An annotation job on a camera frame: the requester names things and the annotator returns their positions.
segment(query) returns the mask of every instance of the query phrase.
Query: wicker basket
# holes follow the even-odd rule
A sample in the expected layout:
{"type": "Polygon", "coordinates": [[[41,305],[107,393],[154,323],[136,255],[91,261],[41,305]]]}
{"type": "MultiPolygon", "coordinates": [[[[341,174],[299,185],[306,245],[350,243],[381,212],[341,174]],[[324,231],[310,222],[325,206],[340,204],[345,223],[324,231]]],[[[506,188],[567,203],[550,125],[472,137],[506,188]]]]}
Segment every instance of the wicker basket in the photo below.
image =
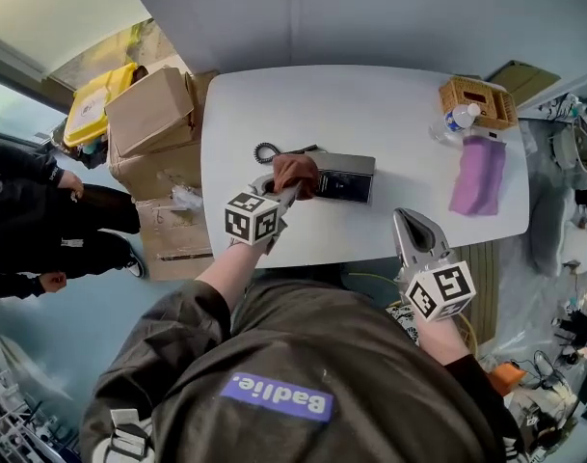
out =
{"type": "Polygon", "coordinates": [[[518,123],[516,105],[511,95],[466,77],[452,77],[439,88],[443,113],[459,104],[477,103],[482,113],[475,124],[504,130],[518,123]]]}

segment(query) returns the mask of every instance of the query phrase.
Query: white table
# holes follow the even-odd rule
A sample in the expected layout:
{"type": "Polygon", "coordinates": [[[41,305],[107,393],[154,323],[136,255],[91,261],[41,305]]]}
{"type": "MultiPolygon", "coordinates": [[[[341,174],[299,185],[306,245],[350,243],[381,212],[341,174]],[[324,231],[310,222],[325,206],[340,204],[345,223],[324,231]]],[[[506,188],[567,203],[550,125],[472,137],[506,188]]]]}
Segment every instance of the white table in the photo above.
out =
{"type": "Polygon", "coordinates": [[[209,86],[201,174],[214,255],[229,243],[224,206],[269,173],[253,148],[317,144],[330,152],[377,160],[372,204],[296,202],[289,228],[258,267],[323,264],[395,255],[392,212],[407,207],[437,222],[452,247],[522,233],[528,225],[528,176],[515,127],[503,131],[507,158],[496,216],[448,210],[461,152],[433,141],[439,86],[449,75],[404,68],[310,66],[268,68],[216,77],[209,86]]]}

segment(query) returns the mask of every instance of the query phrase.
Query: water bottle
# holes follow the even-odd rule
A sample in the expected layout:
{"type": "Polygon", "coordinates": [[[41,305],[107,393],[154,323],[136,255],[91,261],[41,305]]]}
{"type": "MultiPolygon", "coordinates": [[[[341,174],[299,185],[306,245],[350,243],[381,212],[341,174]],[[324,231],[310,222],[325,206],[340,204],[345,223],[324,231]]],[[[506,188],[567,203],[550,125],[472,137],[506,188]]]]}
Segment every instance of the water bottle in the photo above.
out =
{"type": "Polygon", "coordinates": [[[430,136],[443,144],[462,144],[464,130],[470,128],[475,117],[482,113],[477,103],[459,104],[439,121],[430,125],[430,136]]]}

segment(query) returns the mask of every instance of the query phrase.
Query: bottle cap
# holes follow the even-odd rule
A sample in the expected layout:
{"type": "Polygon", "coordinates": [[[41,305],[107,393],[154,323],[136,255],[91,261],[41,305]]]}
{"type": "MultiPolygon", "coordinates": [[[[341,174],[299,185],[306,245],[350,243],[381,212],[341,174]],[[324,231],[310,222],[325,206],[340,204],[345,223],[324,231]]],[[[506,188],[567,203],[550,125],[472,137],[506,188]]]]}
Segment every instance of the bottle cap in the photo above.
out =
{"type": "Polygon", "coordinates": [[[482,110],[481,110],[481,108],[479,107],[479,105],[477,103],[471,103],[467,107],[467,112],[472,117],[477,117],[477,116],[481,115],[482,110]]]}

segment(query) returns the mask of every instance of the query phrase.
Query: yellow bin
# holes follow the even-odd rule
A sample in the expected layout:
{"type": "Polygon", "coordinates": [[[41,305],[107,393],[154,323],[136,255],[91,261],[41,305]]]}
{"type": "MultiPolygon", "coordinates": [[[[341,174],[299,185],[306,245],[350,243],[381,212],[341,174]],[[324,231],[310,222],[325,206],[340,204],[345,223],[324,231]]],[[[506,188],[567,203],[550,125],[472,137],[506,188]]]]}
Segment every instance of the yellow bin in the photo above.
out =
{"type": "Polygon", "coordinates": [[[64,144],[74,148],[87,144],[107,131],[105,105],[130,87],[137,64],[131,62],[103,73],[74,92],[74,101],[64,130],[64,144]]]}

